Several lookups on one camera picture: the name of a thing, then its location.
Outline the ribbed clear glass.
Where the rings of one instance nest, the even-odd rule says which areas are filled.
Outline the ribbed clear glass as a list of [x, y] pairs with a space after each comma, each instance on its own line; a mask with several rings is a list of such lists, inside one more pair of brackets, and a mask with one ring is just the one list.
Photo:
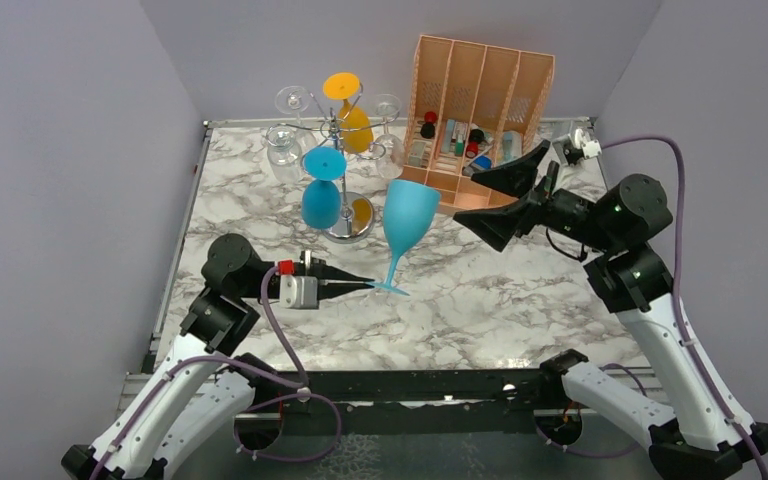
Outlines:
[[283, 184], [295, 184], [302, 179], [301, 146], [295, 130], [276, 125], [266, 132], [267, 159], [275, 178]]

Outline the orange plastic goblet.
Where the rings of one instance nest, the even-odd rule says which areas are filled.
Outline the orange plastic goblet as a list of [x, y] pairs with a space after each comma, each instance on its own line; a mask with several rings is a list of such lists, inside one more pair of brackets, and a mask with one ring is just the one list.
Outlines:
[[374, 137], [369, 117], [359, 106], [363, 96], [359, 77], [350, 72], [334, 73], [324, 81], [323, 93], [329, 100], [341, 102], [337, 118], [344, 149], [352, 154], [366, 152]]

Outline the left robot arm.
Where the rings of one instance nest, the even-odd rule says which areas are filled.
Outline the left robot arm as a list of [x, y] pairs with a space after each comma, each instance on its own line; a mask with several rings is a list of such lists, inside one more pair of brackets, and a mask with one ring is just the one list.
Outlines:
[[[213, 241], [202, 267], [204, 288], [157, 370], [120, 417], [89, 445], [61, 459], [72, 479], [167, 479], [231, 416], [286, 400], [313, 398], [309, 377], [278, 325], [272, 305], [316, 309], [323, 300], [368, 289], [305, 251], [297, 261], [267, 261], [240, 234]], [[237, 347], [267, 318], [298, 373], [280, 376]]]

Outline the tall clear wine glass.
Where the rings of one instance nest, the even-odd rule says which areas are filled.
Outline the tall clear wine glass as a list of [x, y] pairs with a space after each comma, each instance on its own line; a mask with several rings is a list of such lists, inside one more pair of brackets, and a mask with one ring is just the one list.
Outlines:
[[302, 113], [311, 105], [312, 100], [313, 96], [305, 87], [287, 86], [276, 94], [274, 101], [279, 112], [295, 116], [293, 122], [293, 125], [297, 126], [295, 138], [303, 153], [307, 153], [318, 145], [312, 131], [306, 128], [302, 119]]

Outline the short clear wine glass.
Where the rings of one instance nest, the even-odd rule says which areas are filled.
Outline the short clear wine glass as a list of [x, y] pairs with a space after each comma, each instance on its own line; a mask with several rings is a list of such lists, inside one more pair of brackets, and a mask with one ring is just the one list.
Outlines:
[[396, 179], [403, 173], [405, 147], [402, 140], [390, 132], [389, 125], [400, 115], [401, 100], [392, 94], [380, 94], [373, 106], [374, 113], [381, 117], [383, 133], [372, 143], [370, 153], [378, 174], [387, 180]]

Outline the blue plastic goblet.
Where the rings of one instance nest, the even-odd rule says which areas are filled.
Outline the blue plastic goblet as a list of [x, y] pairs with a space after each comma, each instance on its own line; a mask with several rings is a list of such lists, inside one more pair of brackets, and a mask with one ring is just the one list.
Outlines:
[[345, 174], [347, 161], [338, 150], [320, 146], [304, 156], [303, 166], [313, 180], [303, 192], [302, 219], [311, 228], [328, 229], [340, 216], [342, 202], [335, 181]]
[[368, 285], [409, 295], [393, 285], [395, 271], [405, 253], [416, 246], [430, 229], [440, 200], [439, 191], [417, 182], [395, 179], [389, 184], [382, 225], [391, 261], [386, 279], [383, 282], [368, 282]]

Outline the chrome wine glass rack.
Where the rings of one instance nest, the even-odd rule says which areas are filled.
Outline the chrome wine glass rack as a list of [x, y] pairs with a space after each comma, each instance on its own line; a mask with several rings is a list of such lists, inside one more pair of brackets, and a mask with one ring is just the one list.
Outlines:
[[[310, 106], [314, 105], [318, 109], [321, 109], [322, 105], [319, 103], [316, 96], [312, 92], [310, 93], [313, 96], [313, 100]], [[330, 110], [328, 112], [322, 111], [321, 120], [316, 126], [306, 126], [307, 129], [312, 131], [316, 141], [318, 142], [316, 147], [324, 146], [334, 148], [342, 153], [347, 161], [345, 174], [335, 181], [335, 184], [340, 192], [340, 198], [342, 202], [340, 216], [338, 217], [337, 222], [328, 229], [312, 229], [322, 232], [325, 238], [332, 242], [347, 244], [358, 242], [367, 237], [372, 232], [376, 222], [375, 207], [373, 206], [371, 200], [363, 194], [350, 190], [348, 188], [347, 182], [349, 165], [352, 160], [374, 160], [372, 154], [370, 153], [371, 145], [374, 140], [366, 152], [361, 154], [348, 153], [344, 149], [343, 141], [340, 137], [337, 113], [338, 112], [334, 110]], [[372, 132], [375, 127], [382, 127], [381, 117], [378, 117], [379, 119], [376, 122], [370, 121]], [[293, 123], [279, 122], [273, 124], [272, 126], [276, 125], [288, 126], [294, 130], [297, 129], [297, 126], [293, 125]], [[313, 180], [311, 175], [307, 173], [303, 166], [304, 156], [307, 153], [302, 152], [302, 156], [300, 158], [300, 166], [303, 172], [303, 176], [299, 182], [306, 183], [304, 190]]]

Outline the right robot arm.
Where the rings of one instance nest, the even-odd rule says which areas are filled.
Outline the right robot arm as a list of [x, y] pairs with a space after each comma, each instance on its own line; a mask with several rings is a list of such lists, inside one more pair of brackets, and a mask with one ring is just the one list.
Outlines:
[[650, 247], [656, 234], [681, 225], [662, 185], [632, 174], [590, 201], [557, 187], [557, 163], [538, 174], [549, 148], [543, 141], [517, 160], [476, 172], [475, 183], [510, 201], [454, 218], [497, 251], [538, 226], [593, 250], [584, 266], [589, 284], [632, 335], [668, 401], [616, 381], [575, 350], [541, 364], [539, 398], [594, 410], [633, 438], [664, 479], [725, 479], [746, 462], [761, 462], [768, 423], [754, 420], [728, 390], [683, 308], [680, 268]]

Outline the black base frame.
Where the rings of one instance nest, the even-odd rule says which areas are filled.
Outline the black base frame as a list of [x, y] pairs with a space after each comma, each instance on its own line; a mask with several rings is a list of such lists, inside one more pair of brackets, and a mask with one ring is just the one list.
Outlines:
[[263, 409], [236, 416], [249, 448], [279, 436], [542, 433], [571, 444], [583, 431], [580, 406], [559, 379], [535, 368], [312, 371], [316, 397], [289, 399], [289, 388], [258, 382]]

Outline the peach desk organizer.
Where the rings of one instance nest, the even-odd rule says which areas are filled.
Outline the peach desk organizer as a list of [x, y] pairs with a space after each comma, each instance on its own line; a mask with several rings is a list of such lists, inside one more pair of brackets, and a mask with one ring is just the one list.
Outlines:
[[440, 192], [442, 214], [509, 203], [470, 175], [530, 150], [554, 73], [550, 54], [421, 36], [403, 178]]

